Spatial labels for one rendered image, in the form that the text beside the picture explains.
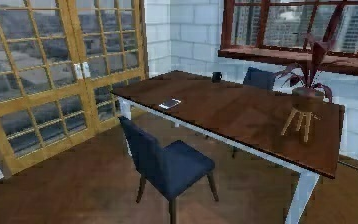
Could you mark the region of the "white smartphone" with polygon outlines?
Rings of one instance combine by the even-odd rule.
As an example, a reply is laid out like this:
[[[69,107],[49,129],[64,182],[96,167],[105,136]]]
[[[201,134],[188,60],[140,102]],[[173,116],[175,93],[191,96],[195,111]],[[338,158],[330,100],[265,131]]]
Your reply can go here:
[[[175,99],[175,98],[171,98],[171,99],[166,100],[165,102],[159,104],[159,107],[160,107],[160,108],[163,108],[163,109],[165,109],[165,110],[167,110],[167,109],[170,109],[170,108],[172,108],[172,107],[177,106],[177,105],[180,104],[180,103],[181,103],[180,100]]]

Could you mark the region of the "yellow framed glass door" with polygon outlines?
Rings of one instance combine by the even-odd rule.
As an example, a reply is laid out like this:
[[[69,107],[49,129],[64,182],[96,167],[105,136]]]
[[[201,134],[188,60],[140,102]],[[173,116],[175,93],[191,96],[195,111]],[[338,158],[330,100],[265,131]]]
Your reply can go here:
[[[0,170],[9,178],[94,136],[68,0],[0,0]]]
[[[90,123],[97,133],[116,125],[112,91],[146,76],[142,0],[68,0],[79,63],[88,62]]]

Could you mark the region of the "brown dining table white legs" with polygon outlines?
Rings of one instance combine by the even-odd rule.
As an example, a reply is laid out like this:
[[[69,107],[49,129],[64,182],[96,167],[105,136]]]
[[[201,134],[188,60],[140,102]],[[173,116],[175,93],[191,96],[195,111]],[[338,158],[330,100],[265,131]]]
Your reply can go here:
[[[172,71],[117,88],[121,114],[135,106],[299,173],[285,224],[299,224],[320,177],[335,177],[345,107],[323,102],[314,111],[307,143],[298,132],[281,134],[293,95]],[[159,104],[175,98],[175,107]]]

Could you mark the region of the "dark blue chair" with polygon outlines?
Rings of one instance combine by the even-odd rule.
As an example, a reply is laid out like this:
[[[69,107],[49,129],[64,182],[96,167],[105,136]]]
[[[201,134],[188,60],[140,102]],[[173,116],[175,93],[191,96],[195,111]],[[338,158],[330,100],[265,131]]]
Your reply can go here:
[[[136,202],[146,182],[169,203],[170,224],[177,223],[176,198],[206,176],[214,200],[219,201],[213,170],[215,162],[181,140],[161,147],[159,141],[125,116],[119,117],[136,171],[140,174]]]
[[[272,72],[263,71],[249,67],[243,84],[254,86],[260,89],[272,90],[275,83],[275,75]]]

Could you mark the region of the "red-brown framed window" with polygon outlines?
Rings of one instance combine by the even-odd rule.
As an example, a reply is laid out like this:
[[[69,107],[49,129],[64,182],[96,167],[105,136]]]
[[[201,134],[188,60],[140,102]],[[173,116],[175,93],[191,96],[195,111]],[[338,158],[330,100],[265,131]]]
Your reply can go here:
[[[358,0],[224,0],[218,55],[306,64],[312,60],[309,35],[334,41],[323,71],[358,76]]]

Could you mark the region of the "red plant in wooden pot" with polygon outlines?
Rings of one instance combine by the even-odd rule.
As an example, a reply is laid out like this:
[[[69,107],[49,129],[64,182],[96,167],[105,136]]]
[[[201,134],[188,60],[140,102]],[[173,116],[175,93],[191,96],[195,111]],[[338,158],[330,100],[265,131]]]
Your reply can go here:
[[[292,63],[284,70],[274,74],[274,76],[278,78],[288,76],[286,81],[289,83],[290,87],[302,83],[301,87],[292,90],[292,109],[281,134],[286,134],[293,118],[296,115],[299,115],[296,130],[299,131],[301,127],[304,127],[303,140],[305,143],[309,140],[311,121],[313,118],[316,118],[314,111],[317,106],[323,103],[324,98],[327,98],[329,102],[332,102],[331,88],[322,83],[315,83],[314,79],[327,52],[331,50],[335,44],[332,34],[327,34],[322,40],[318,41],[312,34],[308,33],[306,35],[306,40],[311,47],[311,60],[306,64],[297,62]]]

